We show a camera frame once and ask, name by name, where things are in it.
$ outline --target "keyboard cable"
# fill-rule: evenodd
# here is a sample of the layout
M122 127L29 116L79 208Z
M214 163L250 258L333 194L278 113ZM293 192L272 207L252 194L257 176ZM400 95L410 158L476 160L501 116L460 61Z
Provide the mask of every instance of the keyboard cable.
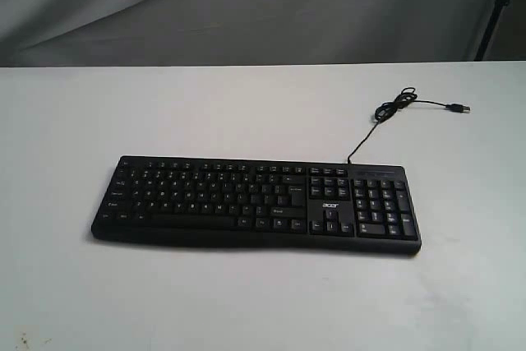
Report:
M391 117L393 117L398 110L405 109L408 107L411 103L427 103L427 104L434 104L437 106L442 106L446 110L452 111L453 113L470 113L471 108L468 106L464 106L463 104L458 103L452 103L452 104L445 104L445 103L439 103L439 102L433 102L431 100L417 100L418 95L415 93L415 88L412 86L408 86L407 88L403 88L402 92L399 93L396 98L392 102L385 102L380 107L378 107L375 111L375 124L372 126L369 133L366 134L365 138L360 141L360 144L356 146L356 148L351 152L347 157L347 163L351 164L351 156L353 156L356 151L360 149L360 147L367 141L367 139L371 136L371 134L375 131L375 129L380 125L381 123L384 123Z

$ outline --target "white surface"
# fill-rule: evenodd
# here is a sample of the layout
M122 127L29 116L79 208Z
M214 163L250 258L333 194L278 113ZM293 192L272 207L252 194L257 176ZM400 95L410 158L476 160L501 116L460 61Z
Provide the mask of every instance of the white surface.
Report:
M526 62L0 69L0 349L523 348L525 82ZM408 85L473 110L415 104L354 158L405 167L413 259L89 235L120 155L340 162Z

